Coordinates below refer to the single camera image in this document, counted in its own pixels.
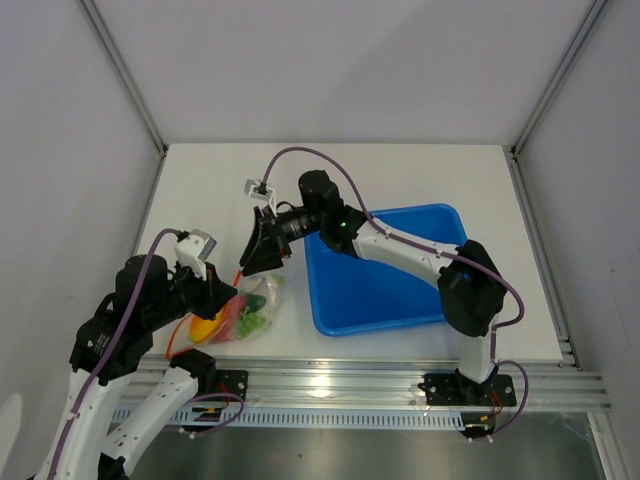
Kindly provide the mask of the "clear zip bag orange zipper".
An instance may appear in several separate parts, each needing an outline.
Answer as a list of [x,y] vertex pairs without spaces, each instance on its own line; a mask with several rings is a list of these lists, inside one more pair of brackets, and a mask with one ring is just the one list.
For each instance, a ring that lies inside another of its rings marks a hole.
[[286,292],[285,279],[274,272],[243,277],[237,273],[237,295],[212,320],[186,315],[173,330],[164,357],[169,360],[186,351],[256,338],[276,322]]

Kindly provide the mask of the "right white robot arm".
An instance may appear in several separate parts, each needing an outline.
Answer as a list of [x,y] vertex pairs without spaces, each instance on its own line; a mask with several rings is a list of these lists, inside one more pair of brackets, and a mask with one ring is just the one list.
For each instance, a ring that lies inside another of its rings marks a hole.
[[301,205],[279,213],[265,181],[249,180],[247,196],[264,202],[254,210],[254,226],[240,267],[250,276],[283,266],[294,241],[317,234],[334,253],[374,261],[410,274],[438,291],[446,322],[459,334],[458,395],[479,403],[493,389],[495,318],[507,291],[486,249],[468,240],[461,246],[410,235],[378,222],[364,207],[348,205],[323,170],[298,180]]

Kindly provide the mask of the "green grape bunch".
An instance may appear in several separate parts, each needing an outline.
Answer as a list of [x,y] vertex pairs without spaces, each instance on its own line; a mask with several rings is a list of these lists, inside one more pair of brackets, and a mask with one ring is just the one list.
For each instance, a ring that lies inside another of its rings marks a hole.
[[237,339],[249,338],[271,326],[269,316],[263,315],[260,311],[244,309],[234,325],[234,335]]

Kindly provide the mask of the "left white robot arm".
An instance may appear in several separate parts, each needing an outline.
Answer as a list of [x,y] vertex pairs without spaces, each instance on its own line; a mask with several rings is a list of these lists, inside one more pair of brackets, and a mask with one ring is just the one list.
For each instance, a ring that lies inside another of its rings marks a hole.
[[163,378],[119,429],[113,413],[155,331],[189,313],[207,320],[237,294],[206,264],[204,278],[158,255],[137,255],[117,273],[115,289],[81,325],[70,357],[69,391],[39,479],[127,479],[141,454],[174,413],[191,399],[218,393],[213,357],[176,355]]

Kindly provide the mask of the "yellow mango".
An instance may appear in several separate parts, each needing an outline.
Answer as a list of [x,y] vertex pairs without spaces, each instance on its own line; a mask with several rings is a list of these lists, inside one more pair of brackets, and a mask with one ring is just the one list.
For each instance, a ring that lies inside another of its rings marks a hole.
[[223,312],[220,311],[213,319],[204,319],[195,314],[190,316],[189,338],[194,343],[207,341],[220,328],[223,322]]

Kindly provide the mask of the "red chili pepper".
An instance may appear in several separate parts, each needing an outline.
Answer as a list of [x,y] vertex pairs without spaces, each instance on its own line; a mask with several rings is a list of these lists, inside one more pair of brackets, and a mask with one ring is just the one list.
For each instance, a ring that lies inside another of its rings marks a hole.
[[231,341],[235,338],[233,333],[236,323],[242,316],[242,311],[245,306],[245,295],[237,295],[230,302],[224,322],[220,328],[219,340],[222,342]]

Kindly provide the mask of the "green cucumber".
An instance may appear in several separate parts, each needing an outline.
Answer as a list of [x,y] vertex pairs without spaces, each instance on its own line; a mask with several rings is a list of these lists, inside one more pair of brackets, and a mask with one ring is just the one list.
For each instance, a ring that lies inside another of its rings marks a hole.
[[267,305],[267,299],[262,295],[247,294],[245,308],[249,311],[260,311]]

